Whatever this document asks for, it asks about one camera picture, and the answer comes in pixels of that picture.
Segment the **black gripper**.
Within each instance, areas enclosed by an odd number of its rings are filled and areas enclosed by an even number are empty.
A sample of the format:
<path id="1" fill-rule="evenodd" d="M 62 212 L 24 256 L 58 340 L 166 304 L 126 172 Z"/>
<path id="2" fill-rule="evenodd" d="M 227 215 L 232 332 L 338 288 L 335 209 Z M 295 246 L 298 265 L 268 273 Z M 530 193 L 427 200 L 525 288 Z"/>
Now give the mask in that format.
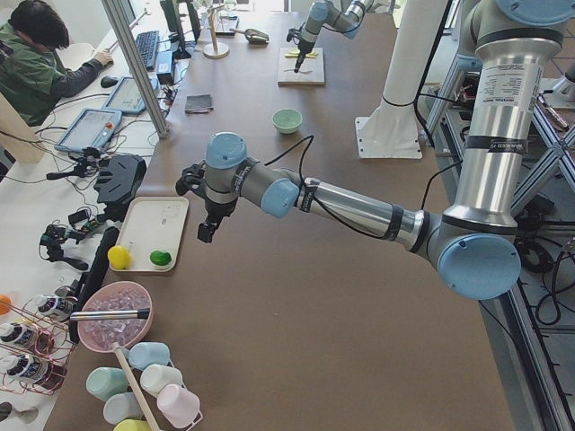
<path id="1" fill-rule="evenodd" d="M 212 243 L 223 219 L 234 212 L 237 195 L 229 189 L 219 190 L 208 183 L 206 163 L 194 163 L 183 169 L 181 177 L 175 183 L 175 191 L 179 196 L 193 192 L 203 199 L 207 217 L 199 224 L 197 237 L 204 243 Z"/>
<path id="2" fill-rule="evenodd" d="M 305 61 L 305 54 L 314 48 L 314 38 L 304 28 L 292 28 L 288 30 L 287 42 L 292 40 L 297 41 L 297 48 L 299 49 L 299 56 L 294 66 L 294 73 L 298 73 Z"/>

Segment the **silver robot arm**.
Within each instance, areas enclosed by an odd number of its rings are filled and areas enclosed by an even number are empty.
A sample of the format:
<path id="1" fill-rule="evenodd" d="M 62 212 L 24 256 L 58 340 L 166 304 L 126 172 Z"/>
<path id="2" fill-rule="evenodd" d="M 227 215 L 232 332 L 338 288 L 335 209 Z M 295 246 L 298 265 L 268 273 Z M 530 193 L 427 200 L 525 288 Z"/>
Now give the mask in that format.
<path id="1" fill-rule="evenodd" d="M 458 56 L 481 67 L 453 203 L 441 214 L 410 211 L 342 189 L 301 171 L 272 169 L 247 154 L 232 132 L 214 134 L 200 163 L 177 180 L 207 210 L 198 237 L 211 242 L 239 198 L 277 218 L 292 208 L 330 217 L 378 240 L 398 242 L 427 260 L 461 296 L 492 299 L 521 272 L 512 201 L 545 63 L 558 53 L 571 1 L 471 1 Z"/>
<path id="2" fill-rule="evenodd" d="M 372 0 L 353 0 L 342 11 L 335 7 L 332 1 L 313 2 L 305 22 L 298 28 L 289 29 L 287 33 L 287 42 L 296 40 L 299 50 L 293 71 L 299 73 L 324 27 L 328 26 L 332 31 L 343 34 L 350 40 L 354 39 L 373 3 Z"/>

